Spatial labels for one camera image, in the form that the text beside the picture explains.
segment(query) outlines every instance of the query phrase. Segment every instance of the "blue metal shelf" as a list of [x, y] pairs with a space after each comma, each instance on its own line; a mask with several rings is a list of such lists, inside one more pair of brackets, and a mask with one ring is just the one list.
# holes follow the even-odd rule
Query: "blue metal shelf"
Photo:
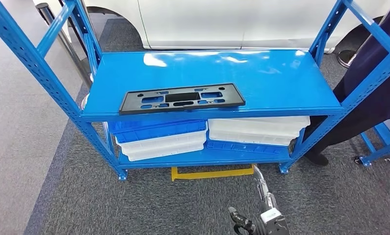
[[384, 145], [390, 145], [390, 130], [383, 122], [376, 125], [373, 130], [378, 134]]
[[152, 168], [169, 166], [231, 165], [251, 163], [283, 163], [290, 161], [288, 149], [284, 148], [277, 155], [265, 153], [236, 152], [205, 148], [201, 151], [182, 153], [171, 156], [140, 161], [129, 161], [127, 156], [119, 155], [119, 167], [123, 169]]
[[[245, 106], [122, 115], [127, 91], [234, 83]], [[299, 50], [103, 53], [87, 121], [331, 115], [343, 108], [312, 56]]]
[[[390, 36], [352, 0], [337, 0], [309, 51], [233, 50], [102, 53], [90, 19], [80, 0], [64, 0], [65, 6], [48, 32], [35, 47], [0, 2], [0, 37], [42, 85], [70, 120], [98, 150], [107, 164], [125, 180], [127, 169], [143, 167], [280, 163], [288, 169], [326, 133], [348, 115], [390, 76]], [[389, 52], [354, 91], [339, 103], [324, 80], [319, 67], [329, 36], [349, 9]], [[45, 61], [45, 55], [70, 17], [84, 43], [94, 77], [88, 103], [81, 111], [63, 84]], [[213, 108], [139, 115], [118, 114], [127, 91], [168, 89], [234, 83], [245, 106]], [[328, 115], [304, 141], [297, 139], [291, 155], [235, 152], [205, 148], [202, 151], [130, 162], [117, 158], [111, 138], [103, 141], [91, 122], [102, 121], [176, 121], [183, 119], [246, 118]], [[390, 133], [382, 125], [375, 127], [388, 143], [384, 148], [361, 158], [365, 165], [390, 153]]]

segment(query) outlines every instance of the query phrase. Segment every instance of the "shelf foot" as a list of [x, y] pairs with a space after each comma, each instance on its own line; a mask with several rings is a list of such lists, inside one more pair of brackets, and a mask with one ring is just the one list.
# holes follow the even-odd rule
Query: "shelf foot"
[[278, 168], [280, 169], [281, 174], [288, 174], [288, 168], [286, 168], [284, 164], [278, 164]]
[[126, 181], [128, 176], [128, 171], [124, 169], [118, 169], [118, 180], [120, 181]]
[[365, 157], [356, 157], [354, 161], [356, 164], [363, 164], [365, 167], [372, 166], [372, 163]]

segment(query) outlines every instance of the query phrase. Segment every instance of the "lower shelf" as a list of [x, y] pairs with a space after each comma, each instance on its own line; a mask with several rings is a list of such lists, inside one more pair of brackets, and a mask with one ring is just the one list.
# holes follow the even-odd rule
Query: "lower shelf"
[[383, 122], [376, 125], [373, 129], [378, 134], [379, 139], [384, 145], [390, 144], [390, 130]]
[[172, 166], [200, 165], [232, 165], [253, 163], [284, 163], [290, 160], [288, 149], [283, 148], [280, 154], [249, 153], [205, 148], [202, 151], [182, 153], [177, 155], [129, 161], [127, 156], [120, 153], [119, 163], [123, 169], [153, 168]]

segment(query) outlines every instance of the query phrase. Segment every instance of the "dark pants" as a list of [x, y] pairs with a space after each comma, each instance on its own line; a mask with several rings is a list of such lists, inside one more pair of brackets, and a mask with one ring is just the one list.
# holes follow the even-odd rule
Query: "dark pants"
[[[382, 29], [390, 35], [390, 12], [381, 24]], [[371, 37], [361, 48], [352, 65], [347, 70], [340, 83], [334, 89], [334, 94], [342, 102], [384, 59], [388, 52]], [[311, 117], [311, 124], [306, 128], [306, 139], [325, 117]], [[390, 77], [363, 100], [350, 114], [340, 121], [316, 143], [307, 154], [319, 154], [326, 147], [341, 143], [373, 126], [390, 119]]]

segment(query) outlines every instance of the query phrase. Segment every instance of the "metal pole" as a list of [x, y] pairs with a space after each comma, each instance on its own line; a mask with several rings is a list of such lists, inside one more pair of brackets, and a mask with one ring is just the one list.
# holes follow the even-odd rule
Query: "metal pole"
[[[382, 17], [381, 21], [379, 22], [379, 25], [381, 25], [381, 23], [384, 21], [384, 19], [386, 18], [387, 14], [385, 14]], [[357, 51], [354, 51], [354, 50], [342, 50], [342, 51], [340, 51], [338, 53], [338, 55], [337, 55], [337, 59], [338, 59], [339, 64], [341, 64], [343, 67], [348, 69], [350, 67], [350, 65], [352, 64], [353, 60], [356, 58], [356, 55], [358, 54], [358, 52], [361, 50], [361, 48], [365, 45], [365, 43], [371, 37], [372, 37], [372, 34], [369, 35], [369, 37], [364, 41], [364, 43], [362, 43], [362, 45], [358, 48]]]
[[[45, 22], [48, 25], [50, 25], [52, 21], [55, 19], [55, 16], [51, 12], [47, 3], [40, 3], [36, 5], [36, 9], [38, 10], [39, 14], [42, 16], [42, 18], [45, 20]], [[69, 42], [67, 36], [63, 31], [60, 31], [58, 36], [59, 36], [58, 41], [65, 48], [65, 51], [72, 59], [73, 63], [75, 64], [75, 67], [77, 68], [79, 75], [81, 76], [81, 79], [84, 81], [87, 87], [90, 88], [92, 85], [90, 75], [81, 64], [81, 60], [78, 58], [78, 55], [75, 52], [74, 48], [72, 47], [71, 43]]]
[[[64, 6], [64, 3], [62, 2], [62, 0], [59, 0], [59, 4], [60, 4], [61, 6]], [[75, 28], [74, 22], [72, 21], [71, 17], [68, 18], [68, 23], [71, 25], [72, 30], [73, 30], [74, 33], [75, 33], [75, 36], [77, 37], [79, 43], [81, 44], [82, 50], [84, 50], [85, 55], [88, 57], [87, 49], [85, 49], [85, 45], [84, 45], [84, 43], [82, 42], [81, 37], [79, 36], [79, 33], [78, 33], [77, 29]]]

